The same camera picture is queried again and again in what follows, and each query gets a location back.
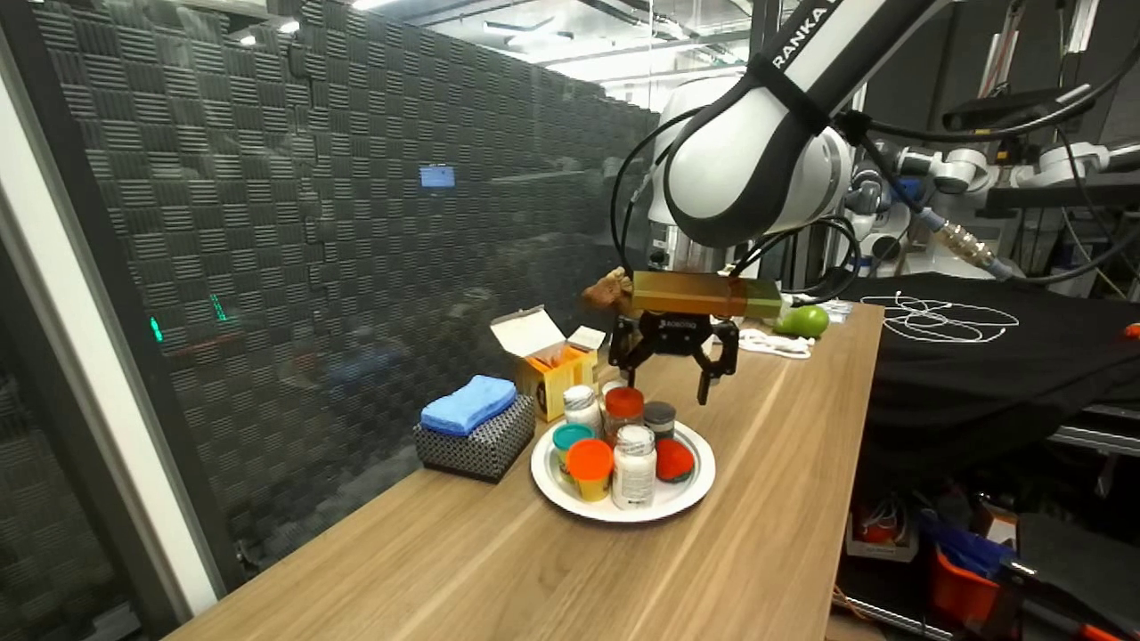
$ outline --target green lime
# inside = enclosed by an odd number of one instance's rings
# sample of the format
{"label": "green lime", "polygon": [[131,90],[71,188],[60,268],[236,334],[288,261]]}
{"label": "green lime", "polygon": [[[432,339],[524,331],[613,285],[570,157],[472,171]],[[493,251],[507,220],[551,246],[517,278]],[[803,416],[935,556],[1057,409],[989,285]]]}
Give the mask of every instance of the green lime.
{"label": "green lime", "polygon": [[777,318],[777,334],[821,339],[830,318],[821,306],[792,306]]}

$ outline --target blue sponge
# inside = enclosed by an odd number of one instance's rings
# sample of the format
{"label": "blue sponge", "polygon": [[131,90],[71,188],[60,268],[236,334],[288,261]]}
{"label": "blue sponge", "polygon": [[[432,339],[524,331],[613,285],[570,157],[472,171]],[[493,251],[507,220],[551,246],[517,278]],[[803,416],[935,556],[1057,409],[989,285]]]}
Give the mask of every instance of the blue sponge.
{"label": "blue sponge", "polygon": [[507,412],[517,399],[513,382],[475,374],[453,397],[441,397],[424,407],[419,425],[424,432],[468,437],[493,416]]}

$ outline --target wooden table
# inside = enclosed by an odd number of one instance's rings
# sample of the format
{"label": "wooden table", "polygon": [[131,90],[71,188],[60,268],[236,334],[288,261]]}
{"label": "wooden table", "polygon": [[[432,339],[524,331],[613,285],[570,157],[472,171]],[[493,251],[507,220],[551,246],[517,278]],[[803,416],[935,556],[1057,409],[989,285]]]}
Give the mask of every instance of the wooden table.
{"label": "wooden table", "polygon": [[875,344],[862,306],[810,362],[741,356],[709,407],[691,361],[647,361],[639,386],[715,452],[691,514],[565,517],[529,452],[498,485],[419,469],[176,639],[823,639]]}

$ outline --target white plate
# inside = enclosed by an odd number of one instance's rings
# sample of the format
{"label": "white plate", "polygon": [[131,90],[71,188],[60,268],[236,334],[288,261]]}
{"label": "white plate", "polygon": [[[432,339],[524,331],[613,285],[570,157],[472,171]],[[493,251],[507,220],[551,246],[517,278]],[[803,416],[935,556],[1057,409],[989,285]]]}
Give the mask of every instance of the white plate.
{"label": "white plate", "polygon": [[620,508],[613,506],[613,499],[600,499],[600,501],[584,501],[577,499],[577,492],[570,489],[558,460],[557,460],[557,441],[551,441],[557,426],[549,426],[535,450],[531,450],[531,477],[539,485],[539,492],[557,501],[558,508],[584,517],[584,520],[600,520],[600,523],[653,523],[653,520],[666,520],[672,514],[684,514],[691,506],[697,506],[714,481],[715,481],[715,455],[709,450],[709,441],[702,435],[695,435],[691,426],[678,425],[678,437],[695,452],[695,469],[687,473],[687,481],[682,485],[662,485],[656,481],[653,492],[653,506],[639,506],[639,508]]}

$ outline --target green light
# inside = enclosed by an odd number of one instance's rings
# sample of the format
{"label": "green light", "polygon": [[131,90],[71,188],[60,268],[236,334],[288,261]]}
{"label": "green light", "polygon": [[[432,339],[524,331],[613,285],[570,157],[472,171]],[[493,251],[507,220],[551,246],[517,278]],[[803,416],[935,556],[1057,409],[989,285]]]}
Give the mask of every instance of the green light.
{"label": "green light", "polygon": [[164,323],[157,318],[149,318],[145,323],[149,323],[155,342],[164,344],[168,342]]}
{"label": "green light", "polygon": [[228,323],[228,309],[221,306],[217,291],[209,291],[215,322]]}

